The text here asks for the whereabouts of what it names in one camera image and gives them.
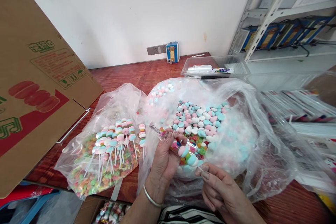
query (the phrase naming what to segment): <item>woman's arm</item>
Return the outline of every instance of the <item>woman's arm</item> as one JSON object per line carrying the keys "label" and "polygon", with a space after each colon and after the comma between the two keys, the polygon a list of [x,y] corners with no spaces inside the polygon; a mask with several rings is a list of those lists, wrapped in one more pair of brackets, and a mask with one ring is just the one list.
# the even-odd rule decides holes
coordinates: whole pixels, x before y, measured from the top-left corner
{"label": "woman's arm", "polygon": [[[174,138],[179,138],[180,141],[186,141],[183,135],[173,133],[172,129],[166,130],[168,137],[159,142],[153,160],[151,172],[145,182],[146,190],[149,196],[157,204],[163,204],[166,192],[168,190],[171,179],[174,177],[180,159],[172,153],[169,148],[173,143]],[[155,206],[147,198],[144,189],[134,201],[131,208],[121,221],[121,224],[137,223],[137,224],[152,224],[157,223],[161,208]]]}

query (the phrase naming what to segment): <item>hand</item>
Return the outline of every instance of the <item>hand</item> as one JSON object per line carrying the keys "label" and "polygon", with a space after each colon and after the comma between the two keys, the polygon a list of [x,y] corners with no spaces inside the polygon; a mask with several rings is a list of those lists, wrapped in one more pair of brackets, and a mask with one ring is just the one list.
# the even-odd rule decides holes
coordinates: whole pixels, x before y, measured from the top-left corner
{"label": "hand", "polygon": [[200,167],[195,174],[204,180],[202,195],[211,211],[217,209],[228,224],[265,223],[227,172],[209,163]]}
{"label": "hand", "polygon": [[177,167],[180,163],[180,157],[169,150],[175,138],[186,142],[187,138],[178,134],[171,128],[166,129],[168,137],[163,139],[157,145],[152,169],[146,180],[146,189],[151,198],[158,204],[161,204],[169,187],[170,181],[174,177]]}

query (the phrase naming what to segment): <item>red plastic item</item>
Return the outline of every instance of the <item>red plastic item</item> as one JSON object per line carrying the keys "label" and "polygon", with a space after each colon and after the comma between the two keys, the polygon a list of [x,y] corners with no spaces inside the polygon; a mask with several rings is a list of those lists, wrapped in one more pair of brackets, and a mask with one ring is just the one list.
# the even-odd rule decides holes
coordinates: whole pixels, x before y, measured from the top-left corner
{"label": "red plastic item", "polygon": [[0,208],[9,202],[33,198],[53,191],[52,188],[42,187],[37,185],[18,185],[15,189],[4,199],[0,199]]}

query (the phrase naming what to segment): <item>striped clothing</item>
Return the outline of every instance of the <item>striped clothing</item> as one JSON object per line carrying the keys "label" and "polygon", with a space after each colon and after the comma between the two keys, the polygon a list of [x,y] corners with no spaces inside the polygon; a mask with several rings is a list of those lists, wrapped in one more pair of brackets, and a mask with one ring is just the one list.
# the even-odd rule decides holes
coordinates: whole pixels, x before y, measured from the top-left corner
{"label": "striped clothing", "polygon": [[158,224],[171,224],[171,223],[196,223],[196,224],[208,224],[224,222],[217,216],[206,209],[196,206],[169,206],[162,209]]}

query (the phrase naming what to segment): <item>candy package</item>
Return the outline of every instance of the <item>candy package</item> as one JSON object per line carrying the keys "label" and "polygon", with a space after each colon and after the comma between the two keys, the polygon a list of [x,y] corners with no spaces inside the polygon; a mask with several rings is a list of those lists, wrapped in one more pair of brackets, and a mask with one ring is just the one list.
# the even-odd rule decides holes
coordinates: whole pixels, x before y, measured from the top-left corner
{"label": "candy package", "polygon": [[55,170],[80,199],[114,186],[138,166],[139,105],[145,99],[130,83],[101,95],[83,131],[63,149]]}
{"label": "candy package", "polygon": [[150,171],[158,133],[173,130],[188,138],[172,146],[181,158],[166,204],[199,205],[203,181],[195,177],[204,162],[227,171],[253,202],[280,193],[294,178],[296,164],[274,134],[256,97],[256,89],[236,78],[172,78],[158,83],[147,97],[146,146],[140,161],[138,193]]}

